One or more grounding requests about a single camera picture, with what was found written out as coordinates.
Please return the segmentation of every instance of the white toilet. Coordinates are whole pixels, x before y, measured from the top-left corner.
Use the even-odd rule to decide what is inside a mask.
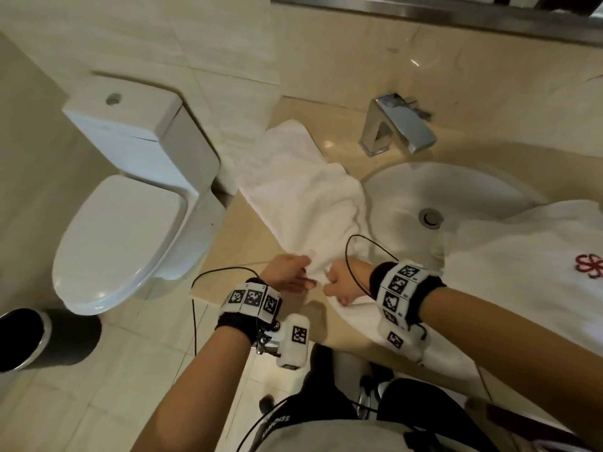
[[[121,171],[79,208],[52,267],[65,306],[94,315],[152,277],[181,277],[207,251],[224,214],[210,190],[219,162],[168,90],[94,76],[63,112]]]

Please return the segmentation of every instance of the person's left hand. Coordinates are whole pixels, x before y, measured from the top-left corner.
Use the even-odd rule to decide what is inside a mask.
[[[260,274],[260,279],[279,293],[305,295],[316,287],[316,281],[308,279],[305,267],[312,260],[308,256],[281,254],[272,259]]]

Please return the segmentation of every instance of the bathroom wall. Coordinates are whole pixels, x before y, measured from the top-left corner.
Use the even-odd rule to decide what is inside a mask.
[[[58,303],[51,269],[60,238],[115,173],[60,111],[66,98],[0,33],[0,315]],[[0,376],[0,399],[9,380]]]
[[[365,111],[396,91],[436,125],[603,157],[603,49],[273,5],[284,95]]]
[[[90,72],[178,90],[231,194],[280,98],[268,0],[0,0],[0,30],[67,93]]]

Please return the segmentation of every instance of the toilet tank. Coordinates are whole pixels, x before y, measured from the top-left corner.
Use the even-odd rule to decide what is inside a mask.
[[[91,76],[63,112],[111,163],[135,178],[203,194],[218,174],[216,154],[169,90]]]

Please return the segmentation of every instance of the person's left arm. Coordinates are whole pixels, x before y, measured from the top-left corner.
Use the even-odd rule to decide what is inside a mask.
[[[304,294],[305,256],[280,255],[260,279],[280,292]],[[165,395],[132,452],[209,452],[220,439],[251,347],[248,333],[220,326]]]

